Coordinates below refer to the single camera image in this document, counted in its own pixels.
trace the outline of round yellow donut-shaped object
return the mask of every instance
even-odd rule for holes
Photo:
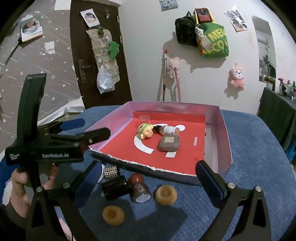
[[[163,185],[157,189],[156,201],[161,205],[172,205],[177,200],[177,191],[170,185]]]
[[[103,218],[107,224],[117,226],[126,218],[124,211],[117,206],[107,206],[103,210]]]

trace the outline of black bag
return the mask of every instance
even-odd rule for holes
[[[196,35],[194,33],[195,21],[191,13],[175,20],[177,41],[179,44],[190,45],[197,47]]]

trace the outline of brown ball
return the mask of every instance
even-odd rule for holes
[[[126,218],[124,211],[117,206],[107,206],[103,210],[103,218],[107,224],[117,226]]]
[[[144,178],[141,174],[139,173],[134,173],[130,176],[129,178],[129,183],[131,185],[134,185],[136,183],[143,183],[144,182]]]
[[[177,191],[170,185],[163,185],[157,189],[156,201],[161,205],[172,205],[177,200]]]

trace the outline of dark brown door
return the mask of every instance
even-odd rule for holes
[[[119,68],[120,81],[115,84],[114,91],[103,94],[100,94],[96,84],[98,68],[92,51],[91,39],[86,33],[89,27],[80,14],[81,11],[91,8],[94,10],[101,26],[108,29],[112,35],[112,40],[119,44],[119,54],[116,56],[116,61]],[[118,8],[93,1],[72,0],[70,35],[75,72],[85,108],[88,109],[93,106],[103,105],[122,105],[131,101],[131,90],[128,82],[123,46],[120,39]],[[85,70],[86,84],[81,84],[78,67],[79,59],[84,60],[85,66],[91,65],[91,68]]]

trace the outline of green plush toy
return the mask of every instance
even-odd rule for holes
[[[119,44],[117,44],[114,41],[111,41],[108,47],[109,59],[115,59],[118,53],[119,53]]]

